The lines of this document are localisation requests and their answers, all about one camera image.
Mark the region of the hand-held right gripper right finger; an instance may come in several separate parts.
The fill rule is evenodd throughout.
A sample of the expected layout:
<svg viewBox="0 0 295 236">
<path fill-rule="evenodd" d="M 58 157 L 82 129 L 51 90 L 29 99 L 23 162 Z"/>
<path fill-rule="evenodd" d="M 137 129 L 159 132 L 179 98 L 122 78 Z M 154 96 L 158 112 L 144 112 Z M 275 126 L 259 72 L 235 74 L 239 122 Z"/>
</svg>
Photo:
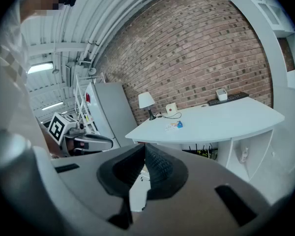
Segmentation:
<svg viewBox="0 0 295 236">
<path fill-rule="evenodd" d="M 217 162 L 146 144 L 151 188 L 135 221 L 141 236 L 244 236 L 270 205 L 249 183 Z"/>
</svg>

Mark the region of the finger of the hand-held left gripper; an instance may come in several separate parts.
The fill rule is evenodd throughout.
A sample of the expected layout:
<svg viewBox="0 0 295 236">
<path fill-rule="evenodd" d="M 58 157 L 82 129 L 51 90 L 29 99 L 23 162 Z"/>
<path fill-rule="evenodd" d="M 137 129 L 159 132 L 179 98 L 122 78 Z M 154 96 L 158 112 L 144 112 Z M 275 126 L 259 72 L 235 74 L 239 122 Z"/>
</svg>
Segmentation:
<svg viewBox="0 0 295 236">
<path fill-rule="evenodd" d="M 113 147 L 113 141 L 97 134 L 82 134 L 74 138 L 74 148 L 82 152 L 101 152 Z"/>
</svg>

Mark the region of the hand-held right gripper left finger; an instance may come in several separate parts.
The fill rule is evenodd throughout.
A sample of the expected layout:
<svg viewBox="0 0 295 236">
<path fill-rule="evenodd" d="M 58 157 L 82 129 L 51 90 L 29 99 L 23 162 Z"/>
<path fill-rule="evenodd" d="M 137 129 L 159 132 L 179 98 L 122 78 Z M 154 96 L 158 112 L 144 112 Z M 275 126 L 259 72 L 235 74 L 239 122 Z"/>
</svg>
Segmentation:
<svg viewBox="0 0 295 236">
<path fill-rule="evenodd" d="M 129 193 L 142 169 L 143 145 L 60 159 L 50 159 L 40 147 L 33 150 L 48 235 L 146 234 L 144 218 L 132 218 Z"/>
</svg>

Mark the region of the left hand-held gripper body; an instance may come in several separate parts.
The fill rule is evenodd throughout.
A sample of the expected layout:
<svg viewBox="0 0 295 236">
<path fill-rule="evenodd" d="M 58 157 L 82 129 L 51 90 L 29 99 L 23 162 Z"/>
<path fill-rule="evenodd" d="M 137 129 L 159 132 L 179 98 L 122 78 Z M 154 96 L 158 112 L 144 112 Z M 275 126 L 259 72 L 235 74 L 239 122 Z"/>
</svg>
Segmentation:
<svg viewBox="0 0 295 236">
<path fill-rule="evenodd" d="M 77 138 L 86 134 L 86 129 L 73 117 L 54 113 L 48 133 L 56 143 L 50 150 L 52 156 L 80 156 L 84 154 L 84 142 L 78 141 Z"/>
</svg>

